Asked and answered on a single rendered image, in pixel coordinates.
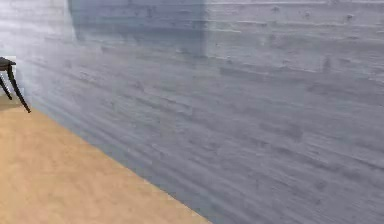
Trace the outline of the black table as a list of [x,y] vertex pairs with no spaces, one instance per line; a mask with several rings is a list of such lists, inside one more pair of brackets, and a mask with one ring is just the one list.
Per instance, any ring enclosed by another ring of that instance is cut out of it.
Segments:
[[[0,72],[5,71],[7,73],[8,79],[13,87],[14,92],[16,93],[17,97],[19,98],[21,104],[24,106],[25,110],[30,113],[31,109],[28,106],[27,102],[25,101],[19,87],[17,84],[17,81],[15,79],[14,73],[13,73],[13,67],[16,65],[14,61],[11,61],[9,59],[6,59],[4,57],[0,57]],[[5,82],[0,77],[0,86],[2,87],[3,91],[7,95],[9,100],[12,100],[12,96],[10,94],[10,91],[7,89]]]

